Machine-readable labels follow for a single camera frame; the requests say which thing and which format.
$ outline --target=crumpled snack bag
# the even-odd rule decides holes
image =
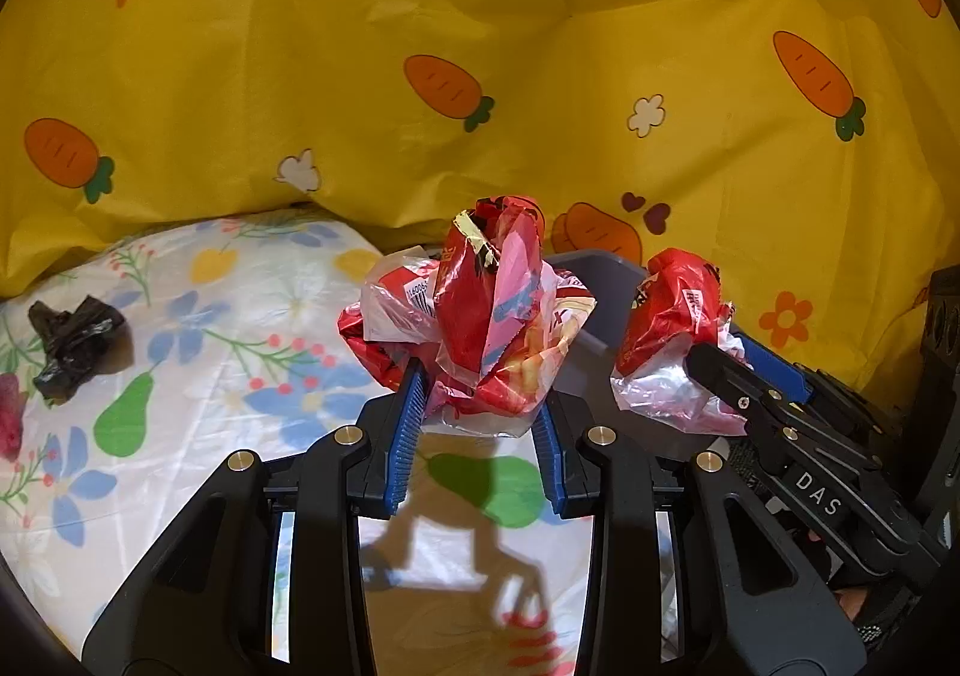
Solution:
[[[541,259],[544,218],[525,198],[482,200],[454,219],[440,262],[412,249],[386,256],[341,336],[397,390],[413,355],[434,384],[424,429],[520,436],[596,300]]]
[[[650,259],[637,287],[627,331],[611,374],[623,410],[666,422],[681,432],[745,435],[744,417],[686,374],[695,342],[712,342],[741,361],[730,333],[733,304],[720,302],[720,273],[696,254],[666,249]]]

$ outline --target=yellow fabric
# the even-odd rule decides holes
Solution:
[[[960,259],[960,38],[938,2],[8,0],[0,293],[301,189],[384,248],[522,193],[559,250],[707,256],[747,331],[866,385],[913,354],[915,298]],[[43,119],[69,127],[31,140]]]

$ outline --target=crumpled black plastic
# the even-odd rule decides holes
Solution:
[[[80,384],[93,376],[127,321],[115,307],[90,296],[73,313],[57,312],[37,301],[27,317],[47,355],[47,365],[34,384],[45,398],[59,402],[72,398]]]

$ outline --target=metal screw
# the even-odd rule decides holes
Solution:
[[[697,454],[697,467],[706,473],[716,473],[723,468],[723,457],[712,451],[701,451]]]
[[[341,446],[353,446],[363,440],[363,430],[356,425],[347,425],[333,433],[333,440]]]
[[[610,427],[590,427],[587,430],[587,439],[597,446],[609,446],[613,441],[616,441],[616,432]]]
[[[227,459],[227,468],[240,473],[240,471],[250,468],[254,459],[251,451],[234,451]]]

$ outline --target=floral tablecloth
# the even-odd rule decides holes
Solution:
[[[75,653],[224,456],[303,451],[384,391],[335,325],[378,256],[304,211],[227,218],[126,241],[0,308],[0,369],[29,396],[20,455],[0,459],[0,551]],[[43,350],[27,308],[73,310],[87,294],[127,317],[130,353],[48,408],[32,387]],[[291,526],[277,565],[280,658]],[[425,435],[400,514],[361,522],[380,672],[572,672],[590,531],[550,512],[529,436]]]

